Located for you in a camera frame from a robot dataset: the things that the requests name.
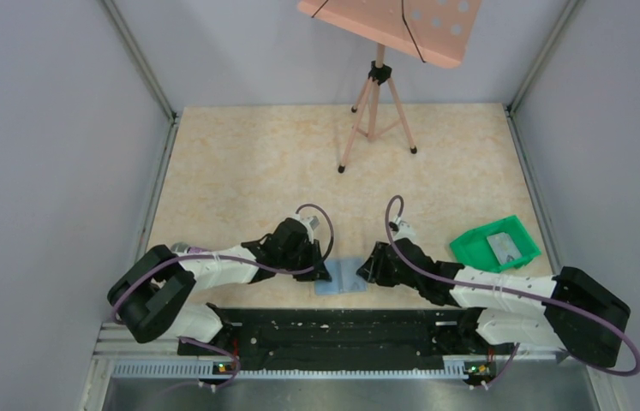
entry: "table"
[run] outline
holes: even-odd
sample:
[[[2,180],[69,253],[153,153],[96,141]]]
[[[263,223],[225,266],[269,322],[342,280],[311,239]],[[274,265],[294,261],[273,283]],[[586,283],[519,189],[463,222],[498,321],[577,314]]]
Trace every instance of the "table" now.
[[[185,241],[221,250],[272,232],[297,206],[330,214],[330,258],[369,256],[386,241],[387,201],[402,194],[404,219],[433,259],[455,260],[450,242],[468,229],[516,214],[542,256],[508,271],[553,274],[501,104],[407,104],[418,153],[401,128],[374,142],[358,138],[344,174],[339,158],[354,115],[346,105],[187,108],[171,154],[149,247]],[[379,124],[397,114],[379,107]],[[316,230],[323,251],[326,224]],[[430,308],[407,287],[314,294],[312,283],[277,275],[257,284],[203,290],[192,301],[219,307]]]

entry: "black elastic cord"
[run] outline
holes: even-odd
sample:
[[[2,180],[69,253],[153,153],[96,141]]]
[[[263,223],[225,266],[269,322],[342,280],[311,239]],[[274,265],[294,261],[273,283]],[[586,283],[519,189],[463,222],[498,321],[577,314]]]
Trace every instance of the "black elastic cord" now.
[[[327,4],[327,2],[329,2],[329,1],[330,0],[325,0],[325,2],[320,6],[320,8],[317,9],[317,11],[314,12],[314,14],[312,15],[312,18],[314,18],[317,15],[317,13],[319,13],[320,10],[322,10],[322,8],[325,7],[325,4]]]
[[[416,43],[416,38],[413,37],[413,33],[410,31],[410,27],[408,27],[408,21],[405,20],[405,0],[400,0],[400,16],[403,18],[403,24],[405,25],[405,29],[408,30],[408,34],[410,34],[410,39],[413,40],[413,45],[416,47],[416,51],[418,51],[418,56],[421,58],[421,61],[425,63],[426,60],[423,58],[423,54],[421,54],[421,49],[418,47],[418,44]]]

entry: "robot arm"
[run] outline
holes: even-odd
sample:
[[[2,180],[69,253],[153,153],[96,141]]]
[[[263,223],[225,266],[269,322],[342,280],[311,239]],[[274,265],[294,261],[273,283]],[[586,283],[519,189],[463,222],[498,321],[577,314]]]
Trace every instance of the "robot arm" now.
[[[511,295],[515,289],[563,301],[593,313],[622,331],[630,308],[583,271],[564,267],[555,277],[517,277],[479,271],[459,263],[433,261],[413,243],[415,233],[406,222],[391,223],[393,240],[403,256],[424,271],[449,280],[484,284],[493,289],[442,283],[412,270],[387,243],[377,242],[357,274],[369,283],[406,285],[439,306],[467,308],[455,334],[471,352],[485,353],[501,343],[529,343],[566,349],[577,358],[602,367],[614,366],[621,340],[610,330],[565,309]]]
[[[153,275],[153,281],[146,281],[135,289],[117,313],[138,343],[151,342],[164,334],[192,337],[204,343],[213,341],[230,324],[222,321],[208,305],[187,303],[187,299],[203,289],[227,283],[257,283],[276,274],[248,262],[287,271],[313,267],[311,272],[295,279],[329,281],[320,243],[314,238],[317,226],[317,217],[301,218],[295,214],[280,223],[273,233],[257,241],[244,242],[220,252],[197,253],[196,259],[169,264]],[[190,253],[189,249],[174,253],[164,245],[151,248],[111,288],[108,301],[115,306],[128,288],[150,270]]]

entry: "black tripod clamp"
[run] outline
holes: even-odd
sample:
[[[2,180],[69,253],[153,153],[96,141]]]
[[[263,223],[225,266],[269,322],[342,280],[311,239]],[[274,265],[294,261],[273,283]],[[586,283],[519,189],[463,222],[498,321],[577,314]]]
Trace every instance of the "black tripod clamp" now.
[[[391,73],[392,68],[390,66],[383,64],[383,67],[375,67],[375,60],[373,60],[368,77],[377,81],[379,86],[390,78]]]

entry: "gray wall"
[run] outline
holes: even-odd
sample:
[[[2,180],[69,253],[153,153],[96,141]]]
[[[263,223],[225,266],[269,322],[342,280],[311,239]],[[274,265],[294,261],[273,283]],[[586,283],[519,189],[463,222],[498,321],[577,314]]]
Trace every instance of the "gray wall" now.
[[[178,109],[349,103],[374,59],[373,43],[311,20],[299,0],[117,3]],[[510,102],[564,4],[484,1],[464,63],[452,70],[388,51],[401,98]]]
[[[75,409],[166,132],[97,2],[0,1],[0,409]]]
[[[640,348],[640,1],[587,2],[518,122],[563,263],[631,306]]]

